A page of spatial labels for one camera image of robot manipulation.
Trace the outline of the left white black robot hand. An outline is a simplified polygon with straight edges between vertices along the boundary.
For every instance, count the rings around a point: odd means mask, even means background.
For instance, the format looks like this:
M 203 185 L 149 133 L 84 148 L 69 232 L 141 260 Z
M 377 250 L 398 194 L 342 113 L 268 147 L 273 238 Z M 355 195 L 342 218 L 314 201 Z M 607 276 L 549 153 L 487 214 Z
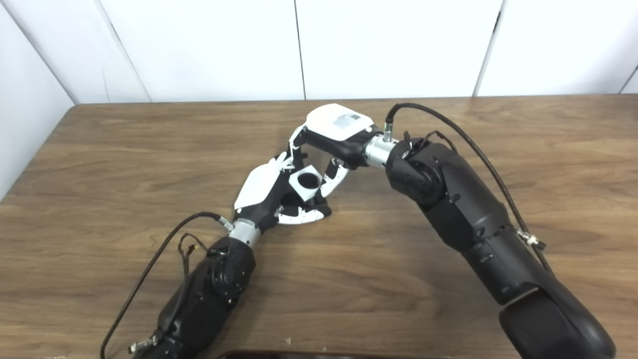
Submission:
M 251 222 L 264 233 L 276 225 L 301 225 L 328 218 L 332 209 L 319 193 L 314 166 L 294 165 L 283 152 L 253 169 L 233 205 L 233 222 Z

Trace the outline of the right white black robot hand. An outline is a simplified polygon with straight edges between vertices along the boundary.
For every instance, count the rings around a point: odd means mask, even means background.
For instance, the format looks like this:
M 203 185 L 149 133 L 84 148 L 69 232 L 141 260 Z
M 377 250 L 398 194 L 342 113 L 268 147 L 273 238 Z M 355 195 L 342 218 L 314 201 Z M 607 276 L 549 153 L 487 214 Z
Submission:
M 381 130 L 373 120 L 339 104 L 322 105 L 306 116 L 289 140 L 287 153 L 294 165 L 301 165 L 301 147 L 313 148 L 332 155 L 321 180 L 319 193 L 328 197 L 349 171 L 368 167 L 365 148 Z

